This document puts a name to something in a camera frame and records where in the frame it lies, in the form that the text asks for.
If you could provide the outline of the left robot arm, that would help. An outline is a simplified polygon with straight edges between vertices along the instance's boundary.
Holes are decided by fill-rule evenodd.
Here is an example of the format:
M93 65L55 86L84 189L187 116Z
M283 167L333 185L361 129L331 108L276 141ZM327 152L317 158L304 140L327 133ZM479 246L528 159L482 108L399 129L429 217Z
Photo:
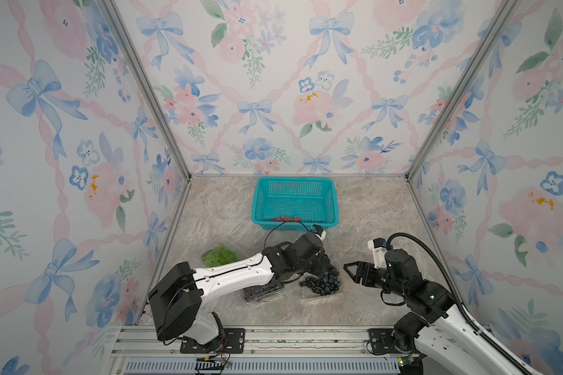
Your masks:
M330 266L325 236L325 229L314 225L295 242L267 246L238 262L195 269L188 262L175 265L148 295L157 339L169 344L184 337L205 347L222 343L221 320L203 306L245 288L289 284L305 274L322 276Z

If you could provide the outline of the red grape bunch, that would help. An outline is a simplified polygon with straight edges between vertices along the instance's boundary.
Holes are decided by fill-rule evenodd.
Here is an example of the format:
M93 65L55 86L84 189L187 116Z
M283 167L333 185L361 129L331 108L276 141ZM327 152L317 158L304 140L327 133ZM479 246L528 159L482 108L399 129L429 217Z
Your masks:
M275 223L301 223L302 220L298 216L288 217L288 216L280 216L271 219L271 222Z

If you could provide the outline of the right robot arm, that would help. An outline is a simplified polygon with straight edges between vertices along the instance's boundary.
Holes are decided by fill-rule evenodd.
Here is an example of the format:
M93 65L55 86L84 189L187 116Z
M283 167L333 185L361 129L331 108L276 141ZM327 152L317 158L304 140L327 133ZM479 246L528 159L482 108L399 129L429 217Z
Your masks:
M375 262L344 265L356 284L397 295L408 313L384 333L369 332L375 355L425 355L456 374L535 374L478 324L442 284L422 276L416 260L402 249L379 251Z

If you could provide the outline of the clear plastic clamshell container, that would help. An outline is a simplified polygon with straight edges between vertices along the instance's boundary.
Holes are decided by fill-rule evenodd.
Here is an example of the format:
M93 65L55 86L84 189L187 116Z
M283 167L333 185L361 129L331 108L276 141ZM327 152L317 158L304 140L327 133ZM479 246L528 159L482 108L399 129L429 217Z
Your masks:
M200 259L207 268L239 262L242 254L232 242L222 237L213 237L200 251Z

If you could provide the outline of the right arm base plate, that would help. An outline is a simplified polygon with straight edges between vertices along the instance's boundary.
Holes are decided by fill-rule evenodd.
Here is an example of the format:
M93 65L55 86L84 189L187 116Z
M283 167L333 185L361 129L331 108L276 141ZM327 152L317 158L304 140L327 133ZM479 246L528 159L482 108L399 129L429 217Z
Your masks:
M391 328L370 328L367 350L374 356L411 355L415 352L414 337Z

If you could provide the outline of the green grape bunch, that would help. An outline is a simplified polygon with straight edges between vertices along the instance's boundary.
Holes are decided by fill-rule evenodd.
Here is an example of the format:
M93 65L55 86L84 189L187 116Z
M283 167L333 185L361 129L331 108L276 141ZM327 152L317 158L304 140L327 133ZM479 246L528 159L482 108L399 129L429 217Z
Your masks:
M238 262L240 257L236 251L220 244L203 253L201 259L206 267L219 267Z

